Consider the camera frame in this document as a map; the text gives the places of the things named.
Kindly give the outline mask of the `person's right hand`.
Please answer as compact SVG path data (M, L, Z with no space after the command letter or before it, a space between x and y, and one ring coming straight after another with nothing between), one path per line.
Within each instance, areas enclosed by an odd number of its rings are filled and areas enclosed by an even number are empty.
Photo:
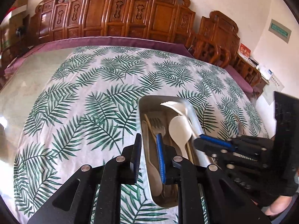
M279 196L269 207L266 208L264 214L270 219L277 218L283 213L283 211L286 211L288 207L291 207L293 205L296 194L298 194L298 189L292 197Z

